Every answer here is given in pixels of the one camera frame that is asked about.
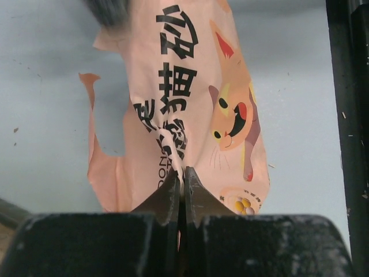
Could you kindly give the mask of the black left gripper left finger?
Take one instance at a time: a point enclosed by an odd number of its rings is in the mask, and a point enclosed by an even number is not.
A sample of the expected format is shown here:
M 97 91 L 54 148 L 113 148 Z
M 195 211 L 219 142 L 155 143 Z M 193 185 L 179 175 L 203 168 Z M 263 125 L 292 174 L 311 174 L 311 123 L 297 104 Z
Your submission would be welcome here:
M 176 276 L 180 183 L 129 213 L 38 214 L 16 231 L 2 276 Z

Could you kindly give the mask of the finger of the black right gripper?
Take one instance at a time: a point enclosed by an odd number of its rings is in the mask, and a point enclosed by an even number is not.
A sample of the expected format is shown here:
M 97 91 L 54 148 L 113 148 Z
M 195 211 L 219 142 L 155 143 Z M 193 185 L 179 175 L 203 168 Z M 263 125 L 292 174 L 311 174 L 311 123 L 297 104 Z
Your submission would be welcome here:
M 129 21 L 129 0 L 84 0 L 82 2 L 104 28 L 120 29 Z

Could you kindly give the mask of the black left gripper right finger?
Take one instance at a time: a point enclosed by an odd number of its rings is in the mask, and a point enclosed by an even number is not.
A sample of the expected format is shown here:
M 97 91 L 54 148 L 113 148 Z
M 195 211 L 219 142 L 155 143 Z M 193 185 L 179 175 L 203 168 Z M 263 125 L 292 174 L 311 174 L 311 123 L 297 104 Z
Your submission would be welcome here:
M 354 276 L 334 224 L 317 215 L 237 215 L 185 171 L 190 276 Z

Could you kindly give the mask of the pink cat litter bag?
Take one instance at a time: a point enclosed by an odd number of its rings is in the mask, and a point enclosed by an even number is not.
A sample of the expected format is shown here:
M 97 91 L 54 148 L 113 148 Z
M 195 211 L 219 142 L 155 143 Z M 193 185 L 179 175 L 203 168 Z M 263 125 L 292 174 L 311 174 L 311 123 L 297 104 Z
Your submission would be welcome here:
M 121 55 L 129 106 L 125 154 L 103 152 L 89 123 L 88 179 L 106 212 L 132 211 L 192 167 L 238 215 L 261 208 L 270 180 L 253 83 L 227 1 L 132 1 L 128 24 L 94 46 Z

